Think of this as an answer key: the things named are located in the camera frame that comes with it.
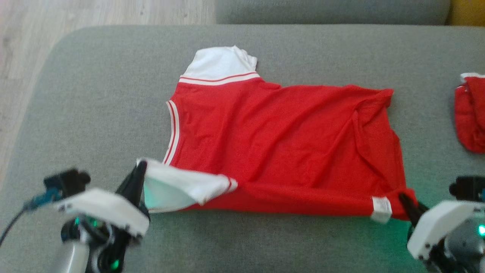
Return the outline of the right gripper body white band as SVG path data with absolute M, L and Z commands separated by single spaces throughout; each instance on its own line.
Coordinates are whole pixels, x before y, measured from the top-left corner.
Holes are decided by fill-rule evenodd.
M 483 273 L 484 203 L 442 201 L 424 212 L 407 242 L 430 273 Z

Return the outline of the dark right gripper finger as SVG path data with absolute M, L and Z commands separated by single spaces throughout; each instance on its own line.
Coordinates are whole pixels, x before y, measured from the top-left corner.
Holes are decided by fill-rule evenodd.
M 404 209 L 404 213 L 398 219 L 409 221 L 412 228 L 416 228 L 420 218 L 429 210 L 429 207 L 420 201 L 414 201 L 405 193 L 399 194 L 399 202 Z

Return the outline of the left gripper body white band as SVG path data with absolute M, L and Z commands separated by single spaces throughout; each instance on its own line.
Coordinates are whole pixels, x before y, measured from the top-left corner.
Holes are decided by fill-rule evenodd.
M 65 223 L 58 273 L 121 273 L 128 246 L 147 233 L 150 219 L 116 193 L 86 190 L 56 203 L 75 218 Z

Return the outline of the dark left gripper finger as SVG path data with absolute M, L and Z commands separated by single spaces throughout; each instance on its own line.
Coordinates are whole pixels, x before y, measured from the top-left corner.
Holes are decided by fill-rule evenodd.
M 138 208 L 141 208 L 144 175 L 146 171 L 147 161 L 142 160 L 131 170 L 116 190 L 116 194 L 121 195 Z

